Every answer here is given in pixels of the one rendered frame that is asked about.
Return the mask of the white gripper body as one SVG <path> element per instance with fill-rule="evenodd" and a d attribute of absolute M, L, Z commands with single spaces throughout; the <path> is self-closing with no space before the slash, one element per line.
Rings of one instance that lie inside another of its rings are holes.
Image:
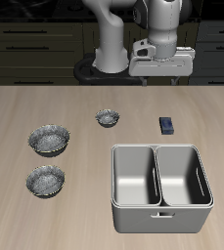
<path fill-rule="evenodd" d="M 165 62 L 151 60 L 149 57 L 133 57 L 129 65 L 131 76 L 189 76 L 193 72 L 194 51 L 177 51 Z"/>

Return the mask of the dark blue cream cheese box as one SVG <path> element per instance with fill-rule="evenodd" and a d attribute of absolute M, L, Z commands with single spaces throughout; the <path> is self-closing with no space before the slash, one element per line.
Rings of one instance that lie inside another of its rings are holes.
<path fill-rule="evenodd" d="M 163 135 L 172 135 L 174 133 L 174 128 L 170 117 L 161 117 L 159 119 L 159 125 Z"/>

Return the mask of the small grey fluted bowl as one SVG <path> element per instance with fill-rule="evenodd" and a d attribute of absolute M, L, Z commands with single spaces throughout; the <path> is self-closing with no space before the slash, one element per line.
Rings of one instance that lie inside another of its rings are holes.
<path fill-rule="evenodd" d="M 95 118 L 101 126 L 110 128 L 117 123 L 120 115 L 115 110 L 103 109 L 96 114 Z"/>

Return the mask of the large grey bowl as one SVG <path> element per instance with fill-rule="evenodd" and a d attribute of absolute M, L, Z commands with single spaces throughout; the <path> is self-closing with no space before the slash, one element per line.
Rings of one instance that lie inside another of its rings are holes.
<path fill-rule="evenodd" d="M 66 148 L 70 132 L 63 126 L 49 124 L 34 130 L 28 137 L 28 145 L 40 156 L 55 157 Z"/>

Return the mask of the middle-sized grey bowl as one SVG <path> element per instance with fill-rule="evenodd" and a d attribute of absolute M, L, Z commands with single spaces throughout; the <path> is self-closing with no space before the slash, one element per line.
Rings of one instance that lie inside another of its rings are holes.
<path fill-rule="evenodd" d="M 38 198 L 57 195 L 66 182 L 66 174 L 57 166 L 44 165 L 35 168 L 26 178 L 25 185 Z"/>

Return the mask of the white two-bin basket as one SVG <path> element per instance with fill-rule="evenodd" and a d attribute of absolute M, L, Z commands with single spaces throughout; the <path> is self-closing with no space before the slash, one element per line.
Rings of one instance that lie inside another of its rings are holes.
<path fill-rule="evenodd" d="M 197 233 L 214 200 L 195 146 L 115 145 L 111 204 L 119 233 Z"/>

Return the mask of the dark kitchen cupboards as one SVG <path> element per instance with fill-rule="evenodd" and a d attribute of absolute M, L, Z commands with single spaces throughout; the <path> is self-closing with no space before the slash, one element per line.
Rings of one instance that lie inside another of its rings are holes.
<path fill-rule="evenodd" d="M 132 8 L 112 8 L 123 20 L 123 46 L 148 37 Z M 224 85 L 224 21 L 187 21 L 177 45 L 195 50 L 191 85 Z M 82 0 L 0 0 L 0 85 L 75 85 L 74 66 L 100 46 L 99 24 Z M 171 76 L 149 76 L 159 85 Z"/>

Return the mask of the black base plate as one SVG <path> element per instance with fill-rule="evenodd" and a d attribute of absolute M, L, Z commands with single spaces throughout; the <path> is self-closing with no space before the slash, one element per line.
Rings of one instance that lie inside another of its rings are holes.
<path fill-rule="evenodd" d="M 87 53 L 73 70 L 74 77 L 82 86 L 142 86 L 143 77 L 130 76 L 128 69 L 119 73 L 104 73 L 93 66 L 94 53 Z"/>

